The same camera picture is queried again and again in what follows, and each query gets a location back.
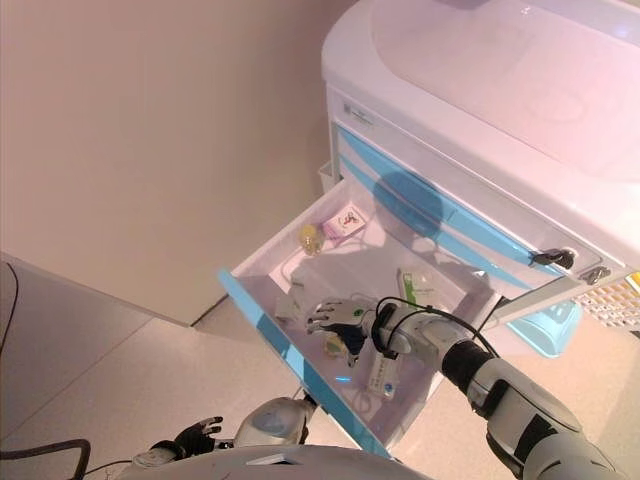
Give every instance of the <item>small package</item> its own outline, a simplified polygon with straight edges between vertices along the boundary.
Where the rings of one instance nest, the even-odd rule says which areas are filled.
[[[331,240],[334,246],[340,245],[349,236],[356,233],[366,224],[362,215],[356,210],[355,206],[350,203],[336,215],[322,224],[327,239]]]
[[[387,400],[393,399],[398,387],[398,368],[401,357],[397,359],[385,358],[380,352],[376,352],[373,366],[369,373],[367,389]]]
[[[400,296],[418,305],[438,306],[438,293],[434,288],[433,276],[419,268],[398,269]]]

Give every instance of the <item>blue container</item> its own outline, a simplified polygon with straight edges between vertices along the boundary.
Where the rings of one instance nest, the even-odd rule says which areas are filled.
[[[582,318],[582,307],[567,300],[507,324],[520,338],[548,358],[564,352]]]

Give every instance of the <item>open drawer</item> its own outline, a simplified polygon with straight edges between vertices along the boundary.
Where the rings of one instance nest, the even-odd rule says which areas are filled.
[[[292,278],[304,289],[303,311],[324,298],[377,299],[398,295],[399,267],[427,270],[440,307],[470,323],[481,322],[500,295],[484,272],[451,255],[431,238],[409,226],[431,225],[420,212],[412,222],[400,219],[350,174],[262,248],[220,281],[247,319],[298,376],[304,388],[365,450],[388,456],[441,380],[435,362],[423,364],[405,356],[399,364],[395,395],[383,398],[367,390],[375,351],[367,342],[354,368],[345,358],[325,353],[325,336],[308,335],[304,318],[276,319],[278,299]],[[366,226],[337,247],[325,242],[317,256],[302,251],[298,233],[306,224],[321,224],[353,203]],[[443,232],[448,228],[442,226]]]

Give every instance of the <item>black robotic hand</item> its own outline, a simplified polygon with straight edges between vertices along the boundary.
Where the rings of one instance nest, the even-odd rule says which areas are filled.
[[[175,460],[212,452],[216,447],[216,441],[209,435],[220,433],[222,427],[216,424],[221,422],[222,417],[205,418],[185,428],[175,440],[163,440],[156,443],[151,449],[164,448],[170,450],[175,454]]]

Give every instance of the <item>drawer latch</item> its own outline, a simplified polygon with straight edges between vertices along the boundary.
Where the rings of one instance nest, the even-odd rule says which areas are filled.
[[[539,265],[558,265],[565,270],[573,267],[575,254],[571,250],[552,249],[545,252],[537,253],[531,258],[531,265],[537,263]]]

